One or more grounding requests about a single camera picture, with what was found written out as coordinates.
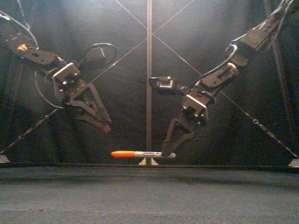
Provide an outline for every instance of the vertical pole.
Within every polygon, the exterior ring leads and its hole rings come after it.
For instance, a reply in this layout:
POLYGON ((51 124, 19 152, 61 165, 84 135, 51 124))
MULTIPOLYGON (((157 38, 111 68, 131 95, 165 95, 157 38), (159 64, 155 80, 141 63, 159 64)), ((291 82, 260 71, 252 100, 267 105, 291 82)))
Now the vertical pole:
MULTIPOLYGON (((147 79, 145 79, 145 150, 152 150, 152 89, 148 79, 152 77, 152 28, 153 28, 153 2, 147 0, 147 79)), ((151 159, 145 159, 145 165, 151 165, 151 159)))
MULTIPOLYGON (((264 7, 266 7, 266 15, 268 16, 272 12, 271 4, 268 0, 264 0, 264 7)), ((275 55, 275 67, 278 72, 278 78, 280 82, 280 88, 282 88, 282 95, 283 95, 283 101, 284 101, 284 114, 286 114, 286 121, 287 121, 287 128, 288 128, 288 134, 292 139, 294 147, 298 148, 298 136, 295 134, 295 119, 294 119, 294 112, 291 107, 291 102, 288 98, 288 90, 286 85, 286 71, 284 71, 284 65, 282 60, 282 53, 279 49, 278 41, 272 44, 274 49, 274 55, 275 55)))

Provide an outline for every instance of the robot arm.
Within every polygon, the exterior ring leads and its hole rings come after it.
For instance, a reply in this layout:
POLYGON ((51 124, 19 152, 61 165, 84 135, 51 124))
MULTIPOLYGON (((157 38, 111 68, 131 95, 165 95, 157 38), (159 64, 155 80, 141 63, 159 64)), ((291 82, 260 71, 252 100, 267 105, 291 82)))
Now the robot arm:
MULTIPOLYGON (((88 122, 104 132, 108 132, 108 124, 111 122, 108 112, 99 98, 95 86, 81 79, 80 63, 67 63, 53 52, 41 51, 31 32, 1 11, 0 38, 13 54, 24 62, 35 66, 43 75, 51 79, 56 98, 64 107, 71 108, 76 118, 88 122)), ((112 47, 115 54, 116 48, 111 44, 97 44, 88 49, 88 52, 92 50, 100 53, 101 63, 99 64, 104 66, 107 62, 100 46, 112 47)))
POLYGON ((208 106, 215 103, 217 92, 233 81, 239 71, 245 67, 256 54, 272 45, 282 24, 298 11, 299 0, 283 0, 266 21, 253 27, 241 37, 232 40, 229 52, 223 63, 207 72, 189 87, 181 87, 171 77, 153 77, 149 84, 164 94, 183 95, 181 114, 171 120, 167 137, 163 142, 163 156, 167 157, 176 147, 193 137, 193 129, 208 121, 208 106))

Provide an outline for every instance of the gray mat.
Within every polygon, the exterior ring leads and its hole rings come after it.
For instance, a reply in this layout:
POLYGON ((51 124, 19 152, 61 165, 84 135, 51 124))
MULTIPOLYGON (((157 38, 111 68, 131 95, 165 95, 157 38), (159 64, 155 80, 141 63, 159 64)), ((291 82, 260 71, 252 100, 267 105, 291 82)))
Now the gray mat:
POLYGON ((298 174, 83 167, 0 170, 1 223, 298 223, 298 174))

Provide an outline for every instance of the black curtain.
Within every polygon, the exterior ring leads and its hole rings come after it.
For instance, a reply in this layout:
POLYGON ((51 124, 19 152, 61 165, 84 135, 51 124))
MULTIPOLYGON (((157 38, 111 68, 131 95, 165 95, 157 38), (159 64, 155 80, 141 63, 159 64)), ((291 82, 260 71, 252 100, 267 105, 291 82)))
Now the black curtain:
MULTIPOLYGON (((60 109, 5 155, 15 162, 137 164, 139 158, 113 159, 109 153, 145 149, 147 1, 28 0, 21 3, 40 49, 72 61, 92 44, 107 42, 116 46, 120 61, 105 72, 83 74, 85 81, 103 74, 93 84, 112 119, 111 132, 104 134, 60 109)), ((16 1, 1 2, 0 9, 23 22, 16 1)), ((266 17, 263 1, 155 0, 153 76, 171 75, 183 85, 189 85, 199 73, 208 72, 224 60, 229 41, 266 17)), ((291 113, 294 125, 298 124, 298 15, 287 20, 279 43, 291 110, 286 109, 271 50, 256 56, 223 92, 299 153, 286 120, 286 113, 291 113)), ((41 75, 35 78, 33 69, 1 43, 3 149, 53 110, 37 94, 36 81, 45 97, 57 103, 52 85, 41 75)), ((152 151, 161 150, 167 126, 180 113, 180 102, 180 97, 153 92, 152 151)), ((207 126, 196 129, 195 138, 176 153, 176 159, 156 159, 157 163, 287 165, 292 159, 221 94, 209 106, 207 126)))

